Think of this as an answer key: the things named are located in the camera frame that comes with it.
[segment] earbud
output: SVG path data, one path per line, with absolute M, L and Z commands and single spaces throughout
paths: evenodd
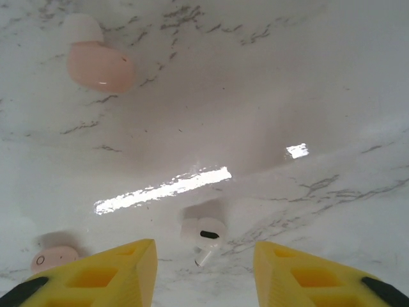
M 31 262 L 31 271 L 33 274 L 37 274 L 53 267 L 69 264 L 78 259 L 78 252 L 70 246 L 47 248 L 34 256 Z
M 123 93 L 135 83 L 134 63 L 122 52 L 104 45 L 98 22 L 81 13 L 69 15 L 63 24 L 71 44 L 67 69 L 78 84 L 93 90 Z
M 226 242 L 227 228 L 222 222 L 211 217 L 185 219 L 181 226 L 182 240 L 194 244 L 200 249 L 195 263 L 204 266 L 209 258 Z

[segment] white earphone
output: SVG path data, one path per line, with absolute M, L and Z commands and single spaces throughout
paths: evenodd
M 195 259 L 198 267 L 204 266 L 209 258 L 226 242 L 227 228 L 221 221 L 212 217 L 185 219 L 180 237 L 185 242 L 200 249 Z

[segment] rectangular cutout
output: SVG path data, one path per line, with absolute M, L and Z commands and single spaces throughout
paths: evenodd
M 115 268 L 95 267 L 84 269 L 67 283 L 69 288 L 104 288 L 118 272 Z
M 77 299 L 52 299 L 45 307 L 91 307 L 93 301 Z
M 121 251 L 120 253 L 118 253 L 117 255 L 125 255 L 125 256 L 130 256 L 135 252 L 135 249 L 129 249 L 129 250 L 125 250 L 125 251 Z
M 279 249 L 279 248 L 275 248 L 274 249 L 274 253 L 277 257 L 280 258 L 291 258 L 291 257 L 295 257 L 295 254 L 293 254 L 290 251 L 286 251 L 285 249 Z
M 310 297 L 316 307 L 368 307 L 360 299 L 345 295 L 317 295 Z
M 292 269 L 291 273 L 300 286 L 304 288 L 338 287 L 342 285 L 334 273 L 320 267 Z

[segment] pink earbud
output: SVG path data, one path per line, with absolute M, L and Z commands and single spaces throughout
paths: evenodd
M 31 271 L 33 274 L 37 274 L 53 267 L 69 264 L 78 259 L 78 252 L 69 246 L 47 248 L 35 255 L 31 262 Z
M 69 15 L 64 31 L 71 50 L 67 69 L 78 84 L 97 91 L 124 93 L 135 83 L 134 63 L 122 52 L 103 44 L 98 22 L 86 14 Z

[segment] silicone ear tip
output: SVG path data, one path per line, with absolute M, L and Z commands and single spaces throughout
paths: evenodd
M 104 35 L 98 22 L 83 13 L 67 16 L 63 24 L 63 33 L 67 43 L 104 42 Z

